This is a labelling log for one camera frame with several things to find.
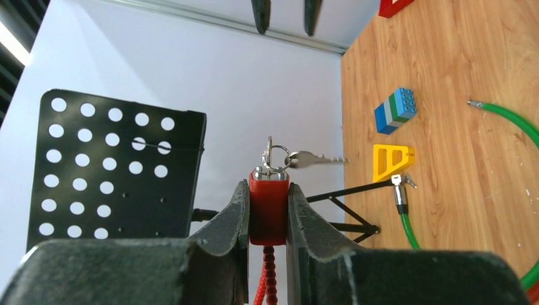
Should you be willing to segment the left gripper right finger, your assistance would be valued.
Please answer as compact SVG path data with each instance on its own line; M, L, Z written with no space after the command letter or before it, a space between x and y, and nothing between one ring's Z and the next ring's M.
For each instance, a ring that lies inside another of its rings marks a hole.
M508 264L490 252L368 249L288 193L289 304L527 304Z

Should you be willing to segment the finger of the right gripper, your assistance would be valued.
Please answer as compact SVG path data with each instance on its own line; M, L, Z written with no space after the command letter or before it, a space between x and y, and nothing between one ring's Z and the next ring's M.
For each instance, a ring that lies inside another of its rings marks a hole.
M304 0L304 31L313 36L317 27L322 0Z
M251 0L254 22L259 34L264 35L270 27L271 1Z

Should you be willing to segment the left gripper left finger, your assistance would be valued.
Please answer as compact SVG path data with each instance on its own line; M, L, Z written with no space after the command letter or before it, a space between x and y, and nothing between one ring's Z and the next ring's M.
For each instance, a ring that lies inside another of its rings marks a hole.
M249 186L189 238L50 240L28 252L2 304L244 304Z

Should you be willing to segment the red padlock with thin cable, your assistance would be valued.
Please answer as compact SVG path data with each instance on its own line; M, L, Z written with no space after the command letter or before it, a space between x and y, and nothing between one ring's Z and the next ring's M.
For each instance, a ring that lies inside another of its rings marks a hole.
M249 176L249 240L263 247L254 304L277 304L275 246L286 244L289 176L256 167Z

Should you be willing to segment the small key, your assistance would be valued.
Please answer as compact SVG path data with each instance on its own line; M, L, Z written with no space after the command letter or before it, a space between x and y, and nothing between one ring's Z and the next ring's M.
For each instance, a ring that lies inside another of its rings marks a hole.
M287 153L284 159L283 167L271 166L271 153L274 148L281 149ZM312 165L329 165L329 164L345 164L350 162L347 157L328 157L324 154L314 154L310 151L294 151L291 152L286 147L273 144L273 137L269 136L266 150L262 155L263 166L271 172L284 172L288 168L300 169L307 168Z

